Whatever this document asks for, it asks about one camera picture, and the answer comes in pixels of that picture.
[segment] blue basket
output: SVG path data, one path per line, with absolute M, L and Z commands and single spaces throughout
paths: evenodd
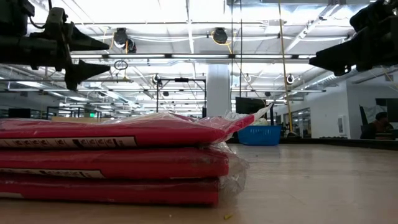
M 248 126 L 238 131 L 238 139 L 248 146 L 276 146 L 281 129 L 281 126 Z

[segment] stack of red binders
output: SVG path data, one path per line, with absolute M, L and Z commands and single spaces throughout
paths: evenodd
M 100 124 L 2 119 L 0 197 L 216 205 L 243 190 L 248 168 L 223 141 L 268 109 Z

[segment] support column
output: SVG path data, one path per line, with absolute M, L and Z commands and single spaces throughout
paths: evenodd
M 228 65 L 209 65 L 207 116 L 223 116 L 231 110 L 231 75 Z

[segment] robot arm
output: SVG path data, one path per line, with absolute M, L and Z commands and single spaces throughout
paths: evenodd
M 345 43 L 317 52 L 310 65 L 341 76 L 354 65 L 362 72 L 378 65 L 397 64 L 398 17 L 394 14 L 397 6 L 397 0 L 377 0 L 360 10 L 349 20 L 356 35 Z
M 0 0 L 0 63 L 55 67 L 65 69 L 65 83 L 76 90 L 82 81 L 110 70 L 109 66 L 79 61 L 72 63 L 70 51 L 107 50 L 108 44 L 82 34 L 74 23 L 66 23 L 62 8 L 53 7 L 43 26 L 43 32 L 27 33 L 27 18 L 34 16 L 34 6 L 28 0 Z

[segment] person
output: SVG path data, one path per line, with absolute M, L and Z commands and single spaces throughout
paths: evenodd
M 376 136 L 377 133 L 388 133 L 391 129 L 393 127 L 388 122 L 387 112 L 380 112 L 376 115 L 375 121 L 364 127 L 361 139 L 380 139 Z

